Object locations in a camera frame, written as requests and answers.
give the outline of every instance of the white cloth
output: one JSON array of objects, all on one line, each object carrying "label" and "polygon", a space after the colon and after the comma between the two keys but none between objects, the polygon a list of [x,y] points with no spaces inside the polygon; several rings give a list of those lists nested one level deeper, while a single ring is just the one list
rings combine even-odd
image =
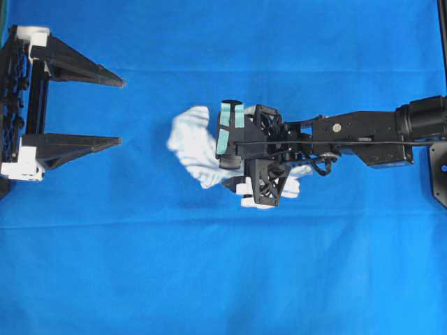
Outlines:
[{"label": "white cloth", "polygon": [[[245,114],[253,114],[254,106],[244,110]],[[205,106],[195,106],[176,116],[168,142],[169,150],[179,158],[180,163],[191,176],[200,182],[203,188],[212,187],[223,179],[241,176],[240,170],[224,170],[219,168],[219,161],[215,157],[216,140],[208,133],[207,126],[210,113]],[[298,178],[311,174],[309,166],[295,167],[291,170],[284,190],[281,194],[285,198],[296,198],[300,192]],[[252,194],[251,187],[246,187],[246,194]],[[258,207],[260,209],[270,206],[257,205],[249,198],[242,198],[244,207]]]}]

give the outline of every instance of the black metal bracket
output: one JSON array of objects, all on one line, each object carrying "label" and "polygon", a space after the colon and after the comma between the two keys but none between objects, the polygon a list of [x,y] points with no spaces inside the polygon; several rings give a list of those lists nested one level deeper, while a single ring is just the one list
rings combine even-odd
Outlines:
[{"label": "black metal bracket", "polygon": [[433,144],[428,152],[433,196],[447,208],[447,144]]}]

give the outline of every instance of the black cable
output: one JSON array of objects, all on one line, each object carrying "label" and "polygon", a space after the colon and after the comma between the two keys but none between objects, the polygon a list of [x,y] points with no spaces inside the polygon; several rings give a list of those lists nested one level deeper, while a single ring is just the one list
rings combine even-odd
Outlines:
[{"label": "black cable", "polygon": [[272,142],[235,142],[236,145],[252,145],[252,144],[332,144],[332,145],[387,145],[387,144],[401,144],[412,145],[414,147],[423,147],[426,145],[433,145],[444,143],[447,141],[427,141],[427,142],[408,142],[408,141],[313,141],[313,140],[295,140],[295,141],[272,141]]}]

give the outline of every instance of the blue fabric backdrop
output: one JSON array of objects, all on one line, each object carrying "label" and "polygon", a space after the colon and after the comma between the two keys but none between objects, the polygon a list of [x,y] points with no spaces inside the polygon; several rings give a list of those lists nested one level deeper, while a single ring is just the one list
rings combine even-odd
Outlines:
[{"label": "blue fabric backdrop", "polygon": [[51,83],[47,132],[124,141],[0,202],[0,334],[447,332],[425,150],[391,170],[343,158],[256,211],[166,149],[175,115],[208,105],[215,124],[225,98],[298,120],[444,94],[435,0],[14,0],[8,24],[128,84]]}]

